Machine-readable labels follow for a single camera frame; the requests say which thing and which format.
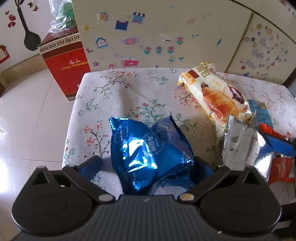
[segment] white wall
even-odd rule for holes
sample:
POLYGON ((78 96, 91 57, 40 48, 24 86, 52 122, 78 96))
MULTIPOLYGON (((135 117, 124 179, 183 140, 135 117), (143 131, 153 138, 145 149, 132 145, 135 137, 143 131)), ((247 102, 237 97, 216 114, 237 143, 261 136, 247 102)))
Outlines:
MULTIPOLYGON (((48 33, 50 22, 53 16, 50 12, 48 0, 38 0, 36 5, 39 7, 38 11, 32 11, 28 3, 34 0, 24 0, 20 6, 24 19, 27 23, 28 29, 40 36, 41 40, 48 33)), ((17 63, 28 59, 34 55, 39 54, 38 50, 30 51, 24 45, 25 31, 18 15, 17 6, 14 0, 6 1, 0 7, 0 45, 4 45, 10 55, 10 58, 0 64, 0 73, 16 65, 17 63), (9 15, 13 14, 16 17, 14 27, 8 28, 9 15)))

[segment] silver foil wrapper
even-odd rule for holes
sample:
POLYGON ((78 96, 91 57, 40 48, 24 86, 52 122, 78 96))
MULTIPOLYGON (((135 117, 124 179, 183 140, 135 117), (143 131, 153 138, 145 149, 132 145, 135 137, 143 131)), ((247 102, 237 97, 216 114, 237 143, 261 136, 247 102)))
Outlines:
POLYGON ((254 166, 268 181, 274 151, 259 132, 232 115, 227 121, 222 156, 223 164, 231 170, 254 166))

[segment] table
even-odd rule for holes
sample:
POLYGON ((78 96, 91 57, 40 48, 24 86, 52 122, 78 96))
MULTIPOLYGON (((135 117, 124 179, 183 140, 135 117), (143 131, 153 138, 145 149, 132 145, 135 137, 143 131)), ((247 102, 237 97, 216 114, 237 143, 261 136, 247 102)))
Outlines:
MULTIPOLYGON (((73 106, 63 155, 63 166, 79 165, 93 155, 104 167, 93 183, 113 194, 122 194, 110 158, 109 118, 128 117, 151 126, 172 113, 193 152, 205 161, 222 163, 216 148, 215 126, 184 87, 177 85, 188 69, 130 68, 92 72, 84 75, 73 106)), ((218 73, 237 87, 247 99, 265 102, 275 131, 296 136, 296 101, 282 85, 233 74, 218 73)), ((294 183, 275 182, 271 186, 281 204, 295 199, 294 183)), ((156 194, 182 193, 181 187, 159 187, 156 194)))

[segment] greek key pattern border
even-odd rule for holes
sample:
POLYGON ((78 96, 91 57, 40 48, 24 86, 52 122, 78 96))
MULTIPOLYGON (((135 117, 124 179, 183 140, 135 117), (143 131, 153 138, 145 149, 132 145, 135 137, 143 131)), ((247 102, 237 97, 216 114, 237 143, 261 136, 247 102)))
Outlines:
POLYGON ((51 41, 47 44, 44 44, 44 45, 38 47, 38 49, 39 49, 40 54, 44 54, 46 52, 52 51, 52 50, 57 49, 59 47, 66 46, 66 45, 76 43, 79 41, 81 41, 80 34, 75 33, 75 34, 66 36, 64 38, 56 39, 56 40, 51 41))

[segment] baseboard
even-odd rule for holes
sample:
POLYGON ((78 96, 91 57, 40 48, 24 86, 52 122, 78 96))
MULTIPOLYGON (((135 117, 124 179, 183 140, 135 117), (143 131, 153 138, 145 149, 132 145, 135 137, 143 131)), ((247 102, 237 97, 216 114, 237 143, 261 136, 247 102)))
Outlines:
POLYGON ((8 83, 17 80, 25 75, 34 73, 36 71, 46 69, 47 65, 40 54, 37 54, 29 59, 26 59, 0 74, 0 82, 6 86, 8 83))

